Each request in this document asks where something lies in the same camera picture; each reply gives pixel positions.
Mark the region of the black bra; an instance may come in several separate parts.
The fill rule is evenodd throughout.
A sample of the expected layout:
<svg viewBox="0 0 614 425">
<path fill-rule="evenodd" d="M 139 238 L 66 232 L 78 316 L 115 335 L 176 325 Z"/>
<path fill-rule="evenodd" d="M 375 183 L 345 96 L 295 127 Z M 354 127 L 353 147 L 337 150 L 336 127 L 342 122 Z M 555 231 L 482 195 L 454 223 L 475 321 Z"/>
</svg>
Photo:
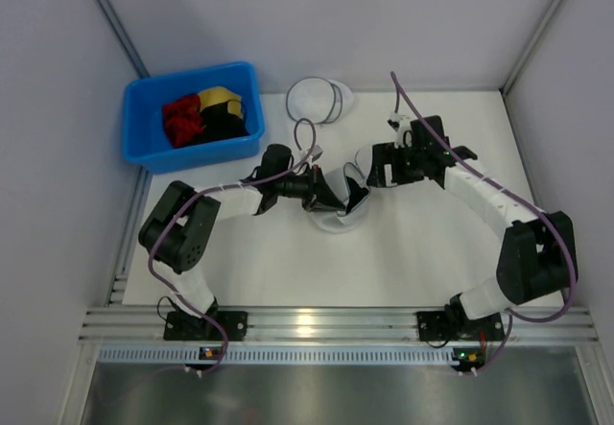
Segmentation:
<svg viewBox="0 0 614 425">
<path fill-rule="evenodd" d="M 352 177 L 345 178 L 345 186 L 348 192 L 345 205 L 345 214 L 349 215 L 368 198 L 370 195 L 370 190 L 360 185 L 358 181 Z"/>
</svg>

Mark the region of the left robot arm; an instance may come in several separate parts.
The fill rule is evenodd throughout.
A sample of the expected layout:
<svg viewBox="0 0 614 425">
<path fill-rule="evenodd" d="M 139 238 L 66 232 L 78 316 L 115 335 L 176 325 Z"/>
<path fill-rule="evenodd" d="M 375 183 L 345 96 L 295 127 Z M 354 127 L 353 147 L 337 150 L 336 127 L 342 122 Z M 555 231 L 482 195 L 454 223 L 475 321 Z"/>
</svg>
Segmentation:
<svg viewBox="0 0 614 425">
<path fill-rule="evenodd" d="M 213 317 L 216 297 L 194 267 L 217 221 L 262 215 L 280 198 L 301 201 L 307 212 L 344 210 L 319 166 L 303 161 L 298 174 L 291 168 L 293 162 L 290 148 L 271 144 L 260 165 L 236 184 L 201 193 L 179 180 L 167 187 L 142 225 L 138 243 L 149 253 L 151 275 L 169 288 L 180 311 L 197 319 Z"/>
</svg>

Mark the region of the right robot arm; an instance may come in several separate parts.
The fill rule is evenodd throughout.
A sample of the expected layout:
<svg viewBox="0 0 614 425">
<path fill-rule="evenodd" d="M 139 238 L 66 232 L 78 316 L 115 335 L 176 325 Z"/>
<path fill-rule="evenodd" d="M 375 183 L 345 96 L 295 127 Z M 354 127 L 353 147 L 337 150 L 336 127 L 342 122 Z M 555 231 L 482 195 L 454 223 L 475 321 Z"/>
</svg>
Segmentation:
<svg viewBox="0 0 614 425">
<path fill-rule="evenodd" d="M 501 242 L 493 277 L 455 295 L 450 304 L 469 320 L 489 317 L 578 282 L 571 219 L 547 213 L 486 175 L 478 157 L 453 147 L 438 116 L 410 119 L 392 114 L 391 142 L 356 153 L 371 188 L 392 188 L 425 179 L 464 202 Z"/>
</svg>

